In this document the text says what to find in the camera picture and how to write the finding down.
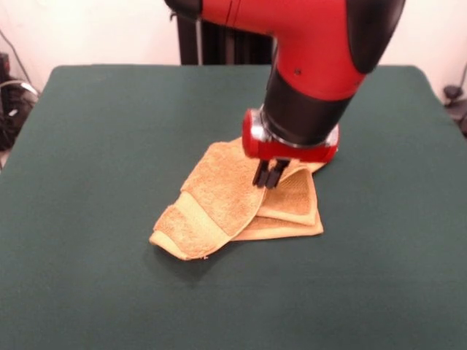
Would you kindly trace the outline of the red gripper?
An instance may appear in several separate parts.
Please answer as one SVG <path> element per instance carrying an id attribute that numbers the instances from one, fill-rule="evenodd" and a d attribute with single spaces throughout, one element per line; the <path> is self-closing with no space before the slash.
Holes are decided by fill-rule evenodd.
<path id="1" fill-rule="evenodd" d="M 336 126 L 325 141 L 311 147 L 286 144 L 272 136 L 266 129 L 261 109 L 248 109 L 242 122 L 242 146 L 249 158 L 259 159 L 252 184 L 258 188 L 274 189 L 290 160 L 303 163 L 328 163 L 339 148 L 340 131 Z M 269 160 L 277 159 L 269 170 Z"/>

